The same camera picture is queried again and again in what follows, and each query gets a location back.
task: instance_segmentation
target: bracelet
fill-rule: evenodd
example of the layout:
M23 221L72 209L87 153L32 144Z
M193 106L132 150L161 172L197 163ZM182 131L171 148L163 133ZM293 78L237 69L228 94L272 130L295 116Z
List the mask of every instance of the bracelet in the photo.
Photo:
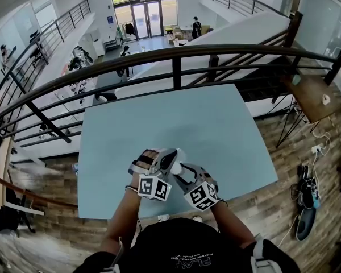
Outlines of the bracelet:
M127 188L129 188L130 190L133 190L136 194L138 194L138 190L135 189L134 187L130 186L130 185L126 185L125 186L125 191L127 190Z

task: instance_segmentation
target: wall sign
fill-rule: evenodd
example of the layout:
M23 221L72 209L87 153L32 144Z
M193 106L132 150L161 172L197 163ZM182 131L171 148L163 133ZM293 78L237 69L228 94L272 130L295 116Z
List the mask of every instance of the wall sign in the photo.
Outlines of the wall sign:
M113 20L113 17L112 17L112 16L108 16L108 17L107 17L107 23L108 23L108 24L114 23L114 20Z

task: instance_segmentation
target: doorway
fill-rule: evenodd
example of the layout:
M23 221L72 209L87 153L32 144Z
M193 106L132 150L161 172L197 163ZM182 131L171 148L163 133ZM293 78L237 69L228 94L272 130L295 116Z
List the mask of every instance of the doorway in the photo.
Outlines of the doorway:
M162 35L161 9L159 2L147 2L132 6L139 39Z

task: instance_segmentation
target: gray floor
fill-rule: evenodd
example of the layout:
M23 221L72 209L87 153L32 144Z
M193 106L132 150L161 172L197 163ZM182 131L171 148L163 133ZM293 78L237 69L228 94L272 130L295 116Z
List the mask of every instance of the gray floor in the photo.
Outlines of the gray floor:
M124 45L122 45L121 48L115 49L113 51L107 52L104 56L103 56L103 60L102 61L110 61L112 59L116 59L119 57L120 53L123 51L125 46L129 46L129 52L141 52L142 51L142 46L145 47L146 50L150 49L151 51L154 51L156 49L163 49L163 48L171 48L174 47L173 45L170 45L168 43L168 39L166 36L158 36L156 38L150 38L150 39L142 39L138 42L130 42L130 43L125 43ZM142 72L143 70L148 69L151 66L151 63L149 64L144 64L144 65L138 65L138 66L134 66L133 70L134 73L131 72L131 68L130 68L130 75L133 76L137 73ZM106 73L106 74L102 74L100 76L98 76L97 79L97 84L96 84L96 88L100 88L100 87L104 87L104 86L108 86L111 84L116 84L121 82L121 80L126 80L126 75L124 75L123 77L119 77L118 74L116 72L110 72L110 73ZM94 98L94 102L93 104L97 104L99 103L99 101L97 101Z

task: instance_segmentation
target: brown tabletop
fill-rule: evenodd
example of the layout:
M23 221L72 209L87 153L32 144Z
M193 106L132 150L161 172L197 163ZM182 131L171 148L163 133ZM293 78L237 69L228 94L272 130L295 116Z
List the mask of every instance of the brown tabletop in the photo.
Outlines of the brown tabletop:
M341 103L332 93L319 75L301 75L302 80L299 84L293 85L293 76L284 76L281 81L285 84L288 91L294 95L297 103L306 115L310 123L315 123L328 117L332 113L341 110ZM322 103L322 97L326 94L331 98L327 105Z

